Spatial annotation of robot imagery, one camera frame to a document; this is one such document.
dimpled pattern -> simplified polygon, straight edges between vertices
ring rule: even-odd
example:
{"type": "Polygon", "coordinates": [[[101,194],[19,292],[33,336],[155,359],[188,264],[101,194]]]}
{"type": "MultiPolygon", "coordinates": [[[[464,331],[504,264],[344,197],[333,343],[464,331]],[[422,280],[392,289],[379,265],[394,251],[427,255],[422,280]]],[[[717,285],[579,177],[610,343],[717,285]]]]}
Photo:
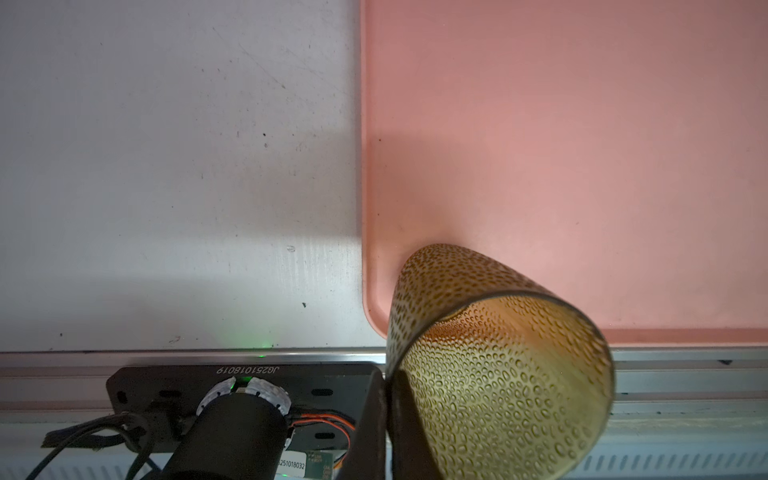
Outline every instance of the dimpled pattern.
{"type": "Polygon", "coordinates": [[[388,371],[407,372],[445,478],[557,478],[597,441],[613,365],[574,307],[479,253],[432,245],[406,263],[392,311],[406,344],[389,338],[388,371]]]}

black cable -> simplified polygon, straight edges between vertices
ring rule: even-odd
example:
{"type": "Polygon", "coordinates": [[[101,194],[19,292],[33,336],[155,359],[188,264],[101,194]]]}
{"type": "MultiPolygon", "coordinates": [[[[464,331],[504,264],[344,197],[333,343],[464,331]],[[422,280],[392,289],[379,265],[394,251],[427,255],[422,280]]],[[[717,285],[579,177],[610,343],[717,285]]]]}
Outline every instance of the black cable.
{"type": "Polygon", "coordinates": [[[138,449],[138,445],[136,445],[135,441],[128,435],[125,429],[121,427],[121,425],[125,423],[127,419],[133,419],[139,423],[139,426],[143,428],[145,432],[147,432],[148,437],[147,441],[144,443],[144,447],[139,450],[138,455],[136,455],[133,463],[131,463],[131,467],[128,469],[128,473],[125,475],[125,480],[134,480],[136,474],[141,470],[141,467],[144,466],[144,463],[149,464],[150,468],[153,470],[156,469],[159,471],[160,468],[157,466],[157,464],[152,462],[152,460],[149,458],[149,454],[152,453],[152,449],[154,448],[154,435],[149,429],[149,423],[147,420],[141,415],[136,415],[134,413],[120,413],[117,415],[110,415],[100,419],[91,420],[90,422],[81,424],[81,427],[76,432],[72,433],[65,440],[59,443],[56,448],[51,450],[45,456],[45,458],[42,459],[40,463],[38,463],[38,465],[29,473],[29,475],[27,475],[26,480],[35,480],[38,475],[40,475],[40,472],[42,472],[43,469],[48,466],[48,464],[51,463],[51,461],[69,445],[75,443],[87,435],[100,432],[101,430],[111,430],[113,432],[117,432],[120,435],[124,435],[126,444],[133,449],[138,449]]]}
{"type": "MultiPolygon", "coordinates": [[[[59,429],[54,430],[53,432],[48,432],[45,434],[43,443],[40,446],[43,449],[53,449],[56,445],[61,443],[62,440],[75,433],[79,428],[81,428],[81,425],[75,425],[66,429],[59,429]]],[[[126,433],[129,437],[131,437],[131,439],[134,440],[135,445],[135,441],[138,440],[146,432],[141,427],[133,427],[132,429],[127,429],[126,433]]],[[[125,435],[89,435],[74,443],[71,443],[68,448],[101,450],[106,449],[107,447],[120,445],[121,443],[126,443],[125,435]]],[[[131,448],[134,452],[138,452],[138,448],[131,448]]]]}

label sticker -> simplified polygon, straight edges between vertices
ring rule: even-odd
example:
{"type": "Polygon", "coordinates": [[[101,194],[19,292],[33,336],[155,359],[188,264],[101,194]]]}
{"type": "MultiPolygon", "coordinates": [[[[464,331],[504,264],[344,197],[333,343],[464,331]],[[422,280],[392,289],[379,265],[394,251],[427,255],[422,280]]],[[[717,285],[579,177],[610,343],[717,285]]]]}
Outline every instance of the label sticker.
{"type": "Polygon", "coordinates": [[[253,365],[253,366],[223,366],[216,373],[224,375],[248,375],[250,373],[275,373],[280,370],[275,365],[253,365]]]}
{"type": "Polygon", "coordinates": [[[306,472],[306,453],[292,452],[286,450],[280,457],[280,463],[277,466],[278,475],[288,475],[291,477],[304,478],[306,472]]]}

printed serial number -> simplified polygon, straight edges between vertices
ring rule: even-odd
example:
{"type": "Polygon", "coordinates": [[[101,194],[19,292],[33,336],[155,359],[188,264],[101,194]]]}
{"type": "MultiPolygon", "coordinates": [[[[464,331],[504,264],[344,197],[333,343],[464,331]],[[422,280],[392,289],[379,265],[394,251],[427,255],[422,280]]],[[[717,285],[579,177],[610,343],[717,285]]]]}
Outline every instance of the printed serial number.
{"type": "Polygon", "coordinates": [[[275,373],[277,370],[280,370],[279,366],[223,366],[216,373],[248,375],[249,373],[275,373]]]}
{"type": "Polygon", "coordinates": [[[293,462],[291,460],[280,460],[280,466],[281,467],[291,467],[291,468],[304,468],[304,464],[302,462],[293,462]]]}

black strap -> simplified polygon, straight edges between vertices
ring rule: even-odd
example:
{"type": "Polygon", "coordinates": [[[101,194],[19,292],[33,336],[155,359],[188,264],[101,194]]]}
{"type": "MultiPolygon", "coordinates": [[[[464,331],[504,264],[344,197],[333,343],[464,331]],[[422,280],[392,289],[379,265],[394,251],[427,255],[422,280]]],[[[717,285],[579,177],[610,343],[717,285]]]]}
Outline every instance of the black strap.
{"type": "MultiPolygon", "coordinates": [[[[45,434],[42,445],[43,449],[53,449],[63,442],[68,436],[75,433],[81,425],[67,427],[66,429],[54,430],[45,434]]],[[[144,434],[144,429],[135,427],[127,430],[126,433],[136,442],[144,434]]],[[[82,439],[72,442],[69,447],[75,449],[104,449],[113,447],[125,442],[122,435],[86,435],[82,439]]]]}
{"type": "Polygon", "coordinates": [[[389,437],[392,439],[392,478],[443,480],[432,457],[408,375],[402,370],[389,381],[389,437]]]}
{"type": "Polygon", "coordinates": [[[366,403],[336,480],[384,480],[386,391],[379,370],[371,375],[366,403]]]}

